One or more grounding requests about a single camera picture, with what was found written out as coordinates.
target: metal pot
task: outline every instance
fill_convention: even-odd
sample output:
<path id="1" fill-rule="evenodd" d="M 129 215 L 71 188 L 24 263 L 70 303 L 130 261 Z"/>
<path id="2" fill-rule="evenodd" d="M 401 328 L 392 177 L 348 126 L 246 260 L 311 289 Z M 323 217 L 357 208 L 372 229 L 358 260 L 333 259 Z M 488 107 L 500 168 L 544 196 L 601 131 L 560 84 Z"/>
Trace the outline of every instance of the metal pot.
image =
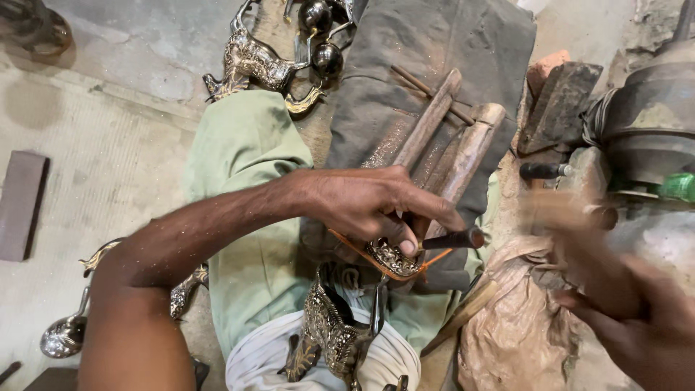
<path id="1" fill-rule="evenodd" d="M 674 39 L 611 101 L 602 144 L 627 180 L 662 184 L 695 163 L 695 40 L 683 40 L 693 3 L 685 2 Z"/>

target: engraved ladle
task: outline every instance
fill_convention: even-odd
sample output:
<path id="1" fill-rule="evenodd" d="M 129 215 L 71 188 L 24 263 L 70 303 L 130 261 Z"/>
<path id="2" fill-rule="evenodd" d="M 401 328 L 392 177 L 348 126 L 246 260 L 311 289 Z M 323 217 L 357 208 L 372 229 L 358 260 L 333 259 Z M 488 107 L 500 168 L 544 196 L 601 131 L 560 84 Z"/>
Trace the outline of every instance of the engraved ladle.
<path id="1" fill-rule="evenodd" d="M 41 352 L 50 358 L 66 358 L 82 350 L 87 317 L 83 316 L 89 301 L 89 287 L 82 292 L 80 308 L 73 315 L 54 322 L 41 336 Z"/>

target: hand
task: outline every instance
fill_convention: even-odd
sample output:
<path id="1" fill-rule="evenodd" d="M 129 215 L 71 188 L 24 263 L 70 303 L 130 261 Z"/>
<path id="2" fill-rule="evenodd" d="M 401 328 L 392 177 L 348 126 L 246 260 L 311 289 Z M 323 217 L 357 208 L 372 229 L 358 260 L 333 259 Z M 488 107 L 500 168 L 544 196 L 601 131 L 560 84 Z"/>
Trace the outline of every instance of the hand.
<path id="1" fill-rule="evenodd" d="M 418 238 L 396 212 L 436 220 L 450 231 L 466 229 L 451 202 L 415 186 L 402 166 L 296 170 L 290 175 L 306 193 L 306 216 L 361 240 L 386 237 L 406 256 L 416 254 Z"/>
<path id="2" fill-rule="evenodd" d="M 642 297 L 640 319 L 616 321 L 586 296 L 556 292 L 557 302 L 591 327 L 611 359 L 645 390 L 691 390 L 695 385 L 695 300 L 665 273 L 623 257 Z"/>

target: silver metal sculpture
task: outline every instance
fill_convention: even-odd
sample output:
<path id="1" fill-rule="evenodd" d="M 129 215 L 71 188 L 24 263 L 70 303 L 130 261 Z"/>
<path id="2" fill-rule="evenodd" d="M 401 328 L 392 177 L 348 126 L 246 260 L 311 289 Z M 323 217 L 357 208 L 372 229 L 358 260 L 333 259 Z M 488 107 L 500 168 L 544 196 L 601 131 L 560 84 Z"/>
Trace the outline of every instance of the silver metal sculpture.
<path id="1" fill-rule="evenodd" d="M 418 273 L 422 266 L 417 260 L 406 257 L 397 246 L 390 246 L 385 238 L 368 242 L 364 250 L 375 261 L 399 277 L 410 277 Z"/>
<path id="2" fill-rule="evenodd" d="M 109 241 L 97 250 L 94 255 L 88 260 L 80 260 L 80 263 L 85 267 L 84 276 L 87 278 L 90 273 L 92 273 L 99 262 L 104 258 L 104 255 L 109 252 L 110 249 L 116 247 L 125 238 L 118 238 Z M 208 265 L 202 264 L 198 266 L 193 274 L 188 276 L 181 284 L 178 284 L 171 291 L 171 301 L 169 306 L 169 313 L 174 320 L 178 320 L 179 317 L 186 311 L 188 307 L 188 301 L 190 299 L 190 294 L 198 285 L 204 285 L 208 288 Z"/>
<path id="3" fill-rule="evenodd" d="M 181 284 L 178 284 L 171 291 L 171 302 L 169 307 L 169 314 L 172 319 L 178 320 L 179 317 L 186 311 L 188 307 L 188 302 L 190 299 L 190 294 L 193 289 L 198 285 L 204 285 L 205 288 L 210 289 L 208 285 L 208 265 L 202 264 L 198 266 L 193 274 L 188 276 Z"/>
<path id="4" fill-rule="evenodd" d="M 328 284 L 329 264 L 316 270 L 316 281 L 304 302 L 302 334 L 290 338 L 287 362 L 278 373 L 290 382 L 302 380 L 321 355 L 331 373 L 345 381 L 350 391 L 361 390 L 357 371 L 374 338 L 384 327 L 388 292 L 384 276 L 374 292 L 369 324 L 354 320 L 348 303 Z"/>
<path id="5" fill-rule="evenodd" d="M 243 24 L 242 16 L 252 1 L 246 0 L 229 25 L 231 36 L 224 48 L 224 77 L 222 80 L 217 80 L 212 74 L 203 76 L 210 92 L 209 99 L 214 102 L 248 88 L 249 77 L 258 79 L 273 90 L 283 91 L 295 72 L 310 66 L 311 39 L 315 34 L 312 33 L 306 39 L 306 61 L 280 58 L 270 45 L 254 38 Z M 325 94 L 320 91 L 320 88 L 314 86 L 306 97 L 299 101 L 287 94 L 285 103 L 291 113 L 301 113 L 311 107 L 322 95 Z"/>
<path id="6" fill-rule="evenodd" d="M 50 358 L 66 358 L 82 350 L 87 317 L 83 314 L 89 301 L 89 287 L 82 292 L 80 308 L 73 315 L 54 322 L 41 336 L 41 352 Z"/>

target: metal ball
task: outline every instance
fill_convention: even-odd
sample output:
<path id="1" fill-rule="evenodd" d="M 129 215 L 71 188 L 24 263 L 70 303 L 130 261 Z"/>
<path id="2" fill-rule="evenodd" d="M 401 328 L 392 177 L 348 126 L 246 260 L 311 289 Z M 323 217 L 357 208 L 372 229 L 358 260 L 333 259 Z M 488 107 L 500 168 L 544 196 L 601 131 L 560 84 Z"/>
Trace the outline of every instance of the metal ball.
<path id="1" fill-rule="evenodd" d="M 302 3 L 299 13 L 300 29 L 311 35 L 316 29 L 316 35 L 323 35 L 333 25 L 331 7 L 324 0 L 306 0 Z"/>
<path id="2" fill-rule="evenodd" d="M 321 42 L 311 54 L 311 68 L 321 79 L 332 79 L 343 69 L 343 53 L 336 45 Z"/>

